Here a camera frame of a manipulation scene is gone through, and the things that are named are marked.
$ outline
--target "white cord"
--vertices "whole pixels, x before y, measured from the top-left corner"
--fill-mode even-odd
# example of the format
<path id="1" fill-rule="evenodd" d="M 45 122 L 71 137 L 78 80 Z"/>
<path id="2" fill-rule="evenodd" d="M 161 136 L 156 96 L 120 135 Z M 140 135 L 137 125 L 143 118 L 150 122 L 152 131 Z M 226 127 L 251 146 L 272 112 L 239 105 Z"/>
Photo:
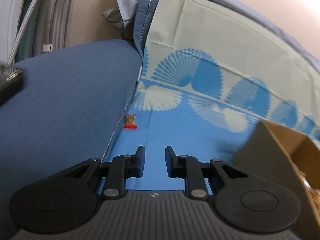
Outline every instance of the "white cord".
<path id="1" fill-rule="evenodd" d="M 10 54 L 10 57 L 9 57 L 9 60 L 8 60 L 7 67 L 11 66 L 13 64 L 13 62 L 14 62 L 14 59 L 15 59 L 16 54 L 17 54 L 18 47 L 19 47 L 20 42 L 21 42 L 21 38 L 22 38 L 22 36 L 24 34 L 24 31 L 25 31 L 25 29 L 27 27 L 28 21 L 30 20 L 32 12 L 33 12 L 34 8 L 37 5 L 37 2 L 38 2 L 38 0 L 32 0 L 30 5 L 29 5 L 29 8 L 28 8 L 28 10 L 26 12 L 26 15 L 23 18 L 23 21 L 22 21 L 21 26 L 19 28 L 18 34 L 16 36 L 16 40 L 14 41 L 14 45 L 13 45 L 13 48 L 12 48 L 12 51 L 11 51 L 11 54 Z"/>

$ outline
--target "brown cardboard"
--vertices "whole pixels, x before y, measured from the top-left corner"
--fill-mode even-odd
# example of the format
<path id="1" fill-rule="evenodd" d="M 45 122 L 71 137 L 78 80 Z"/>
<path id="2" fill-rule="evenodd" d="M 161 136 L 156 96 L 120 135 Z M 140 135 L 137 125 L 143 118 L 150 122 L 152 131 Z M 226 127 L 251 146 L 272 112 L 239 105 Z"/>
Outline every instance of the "brown cardboard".
<path id="1" fill-rule="evenodd" d="M 301 202 L 301 214 L 293 230 L 303 240 L 320 239 L 316 206 L 294 166 L 305 173 L 311 187 L 320 189 L 320 151 L 308 136 L 261 121 L 235 154 L 234 164 L 295 192 Z"/>

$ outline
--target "blue patterned fabric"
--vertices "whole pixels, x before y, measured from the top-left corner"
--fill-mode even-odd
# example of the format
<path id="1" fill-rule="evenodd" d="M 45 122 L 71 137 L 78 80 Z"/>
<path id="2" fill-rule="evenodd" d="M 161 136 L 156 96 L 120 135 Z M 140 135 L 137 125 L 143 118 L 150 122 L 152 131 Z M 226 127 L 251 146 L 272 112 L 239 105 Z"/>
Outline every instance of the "blue patterned fabric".
<path id="1" fill-rule="evenodd" d="M 144 54 L 144 49 L 147 35 L 158 2 L 159 0 L 139 0 L 137 7 L 133 28 L 133 40 L 142 59 L 146 55 Z"/>
<path id="2" fill-rule="evenodd" d="M 256 123 L 268 118 L 287 127 L 311 134 L 313 117 L 299 125 L 296 104 L 282 101 L 270 110 L 270 92 L 257 78 L 242 78 L 221 98 L 223 76 L 220 67 L 206 52 L 181 49 L 170 53 L 157 67 L 143 67 L 131 107 L 137 130 L 123 130 L 109 161 L 146 148 L 143 177 L 127 180 L 127 189 L 183 189 L 182 179 L 168 178 L 165 147 L 177 155 L 191 155 L 201 162 L 220 158 L 232 163 L 233 155 L 250 137 Z M 314 138 L 320 139 L 320 130 Z"/>
<path id="3" fill-rule="evenodd" d="M 16 64 L 27 77 L 24 90 L 0 107 L 0 239 L 17 230 L 8 211 L 16 190 L 108 154 L 141 63 L 130 44 L 111 40 Z"/>
<path id="4" fill-rule="evenodd" d="M 147 69 L 148 69 L 148 63 L 149 63 L 149 57 L 148 57 L 148 49 L 144 50 L 144 55 L 143 55 L 143 66 L 142 66 L 142 72 L 141 76 L 145 76 Z"/>

